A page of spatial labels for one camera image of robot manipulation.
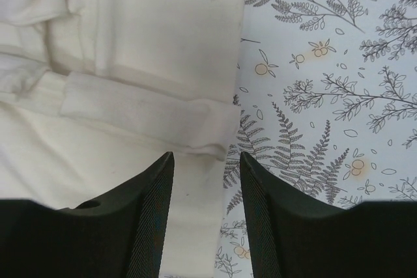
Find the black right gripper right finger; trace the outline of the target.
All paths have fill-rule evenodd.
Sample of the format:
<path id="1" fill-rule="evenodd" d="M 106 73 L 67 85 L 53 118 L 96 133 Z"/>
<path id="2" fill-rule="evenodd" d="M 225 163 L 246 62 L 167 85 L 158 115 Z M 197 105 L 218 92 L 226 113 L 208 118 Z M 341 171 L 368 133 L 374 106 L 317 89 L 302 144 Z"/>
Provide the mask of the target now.
<path id="1" fill-rule="evenodd" d="M 302 193 L 248 153 L 240 181 L 255 277 L 415 277 L 416 203 L 347 210 Z"/>

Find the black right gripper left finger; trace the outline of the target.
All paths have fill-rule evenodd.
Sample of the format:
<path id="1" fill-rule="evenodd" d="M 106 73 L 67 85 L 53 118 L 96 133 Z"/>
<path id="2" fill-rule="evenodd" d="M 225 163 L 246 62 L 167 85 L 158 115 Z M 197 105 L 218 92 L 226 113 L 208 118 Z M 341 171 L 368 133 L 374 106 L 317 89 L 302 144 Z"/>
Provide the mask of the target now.
<path id="1" fill-rule="evenodd" d="M 2 277 L 157 277 L 175 159 L 75 208 L 1 201 Z"/>

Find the cream white t shirt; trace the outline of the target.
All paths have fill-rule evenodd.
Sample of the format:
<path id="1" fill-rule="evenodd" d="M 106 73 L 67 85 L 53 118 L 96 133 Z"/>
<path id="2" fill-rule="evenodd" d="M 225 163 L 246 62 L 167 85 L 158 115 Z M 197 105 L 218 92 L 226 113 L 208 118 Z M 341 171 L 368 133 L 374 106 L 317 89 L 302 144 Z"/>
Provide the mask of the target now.
<path id="1" fill-rule="evenodd" d="M 244 0 L 1 0 L 1 196 L 79 204 L 175 156 L 162 271 L 212 277 Z"/>

